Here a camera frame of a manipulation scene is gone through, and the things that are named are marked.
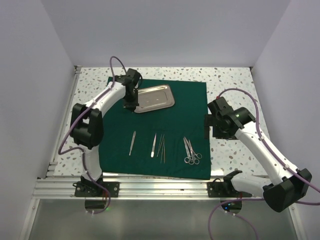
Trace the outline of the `silver pointed tweezers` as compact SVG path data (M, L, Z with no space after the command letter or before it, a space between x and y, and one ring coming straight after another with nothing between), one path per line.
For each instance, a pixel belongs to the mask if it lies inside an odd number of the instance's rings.
M157 149L156 157L158 157L158 156L159 156L159 153L160 153L160 150L161 150L161 147L162 147L163 137L164 137L164 134L161 134L161 136L160 136L160 140L159 140L158 149Z
M163 135L163 137L162 137L160 149L161 149L160 163L165 164L165 162L166 162L165 135Z

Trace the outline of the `dark green surgical cloth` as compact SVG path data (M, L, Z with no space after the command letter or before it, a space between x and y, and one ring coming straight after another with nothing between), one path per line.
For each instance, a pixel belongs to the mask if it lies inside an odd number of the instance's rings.
M99 145L102 171L208 180L210 142L204 137L208 113L204 82L169 80L175 103L135 113L118 101L103 117Z

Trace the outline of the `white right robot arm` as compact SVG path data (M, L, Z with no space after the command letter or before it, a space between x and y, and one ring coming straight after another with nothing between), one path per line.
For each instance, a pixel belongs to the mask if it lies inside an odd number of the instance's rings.
M286 159L260 130L257 119L247 108L233 109L224 97L207 106L210 114L204 117L204 137L209 137L209 128L212 127L212 136L216 139L241 141L267 173L263 178L234 170L222 181L208 183L208 188L221 197L235 197L240 193L261 197L278 213L306 195L312 180L310 171L306 168L300 170Z

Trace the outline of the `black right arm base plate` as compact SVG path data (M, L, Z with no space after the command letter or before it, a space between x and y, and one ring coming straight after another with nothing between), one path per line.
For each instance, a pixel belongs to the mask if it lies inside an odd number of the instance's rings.
M250 198L253 195L247 192L235 190L230 180L215 178L206 183L209 198Z

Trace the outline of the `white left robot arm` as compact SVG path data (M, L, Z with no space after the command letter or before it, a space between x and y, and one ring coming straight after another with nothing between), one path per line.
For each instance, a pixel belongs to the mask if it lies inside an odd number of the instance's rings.
M83 146L82 177L89 181L86 190L92 196L99 196L104 190L104 184L98 180L102 176L99 145L104 137L103 117L120 100L123 108L133 112L139 106L138 87L142 82L142 75L130 68L124 75L114 75L93 99L72 108L70 136L76 145Z

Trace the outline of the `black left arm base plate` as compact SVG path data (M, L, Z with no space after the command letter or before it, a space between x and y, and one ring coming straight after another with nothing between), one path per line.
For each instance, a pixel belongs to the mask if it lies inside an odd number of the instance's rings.
M98 185L104 187L108 190L108 196L111 198L117 198L120 190L120 183L117 181L98 181ZM75 188L74 196L78 198L98 198L106 196L105 191L94 184L92 181L84 179L83 181L78 181L72 184Z

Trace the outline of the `silver surgical scissors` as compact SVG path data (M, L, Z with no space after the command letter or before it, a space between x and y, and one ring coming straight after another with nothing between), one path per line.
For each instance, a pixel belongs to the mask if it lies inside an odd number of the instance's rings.
M184 162L189 165L193 165L195 162L191 153L191 149L189 147L189 142L186 137L183 138L183 142L184 142L184 147L186 151L186 157L184 158Z
M185 162L190 165L198 165L202 155L200 153L195 153L190 140L187 140L187 145L189 148L189 155L185 158Z

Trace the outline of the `silver scalpel handle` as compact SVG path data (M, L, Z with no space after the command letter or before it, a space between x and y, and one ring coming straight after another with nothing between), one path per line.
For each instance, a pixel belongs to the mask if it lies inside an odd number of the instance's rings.
M134 142L135 142L135 138L136 138L136 131L133 132L132 134L132 139L131 139L131 143L130 143L130 148L129 148L129 156L131 156L132 154L132 150L133 150L133 146L134 146Z

